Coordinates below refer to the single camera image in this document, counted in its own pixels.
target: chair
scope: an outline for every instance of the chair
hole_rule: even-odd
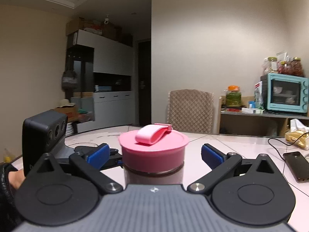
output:
[[[184,89],[168,94],[167,123],[177,131],[212,133],[213,113],[213,93]]]

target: triangular cutout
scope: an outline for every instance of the triangular cutout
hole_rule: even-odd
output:
[[[262,172],[262,173],[273,173],[273,170],[271,166],[268,164],[268,161],[262,160],[257,167],[257,172]]]
[[[54,171],[54,167],[52,166],[49,159],[45,159],[40,168],[38,169],[38,173],[46,173]]]

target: stack of white bowls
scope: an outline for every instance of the stack of white bowls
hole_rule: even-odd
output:
[[[72,135],[73,133],[74,133],[74,130],[73,130],[72,123],[67,123],[66,131],[65,131],[65,136]]]

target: black circular disc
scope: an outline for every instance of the black circular disc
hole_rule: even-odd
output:
[[[43,226],[60,226],[79,220],[89,214],[97,202],[98,190],[91,182],[54,172],[30,176],[15,195],[19,213],[27,221]]]
[[[227,218],[245,225],[286,221],[295,205],[293,192],[287,184],[264,178],[240,176],[220,182],[212,193],[214,205]]]

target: black cable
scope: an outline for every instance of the black cable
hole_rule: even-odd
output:
[[[290,147],[290,146],[294,145],[302,136],[304,136],[304,135],[306,135],[306,134],[309,134],[309,132],[308,132],[308,133],[304,133],[303,135],[299,136],[299,138],[298,138],[296,141],[294,141],[292,144],[286,144],[286,143],[284,143],[283,141],[281,141],[281,140],[279,140],[279,139],[277,139],[277,138],[269,138],[267,142],[268,142],[269,145],[271,145],[271,146],[277,151],[277,153],[279,154],[280,158],[281,158],[283,161],[285,161],[285,159],[284,159],[284,158],[281,156],[281,154],[279,153],[278,149],[275,148],[269,141],[270,141],[271,139],[274,139],[274,140],[277,140],[277,141],[279,141],[279,142],[285,144],[286,146],[289,146],[289,147]]]

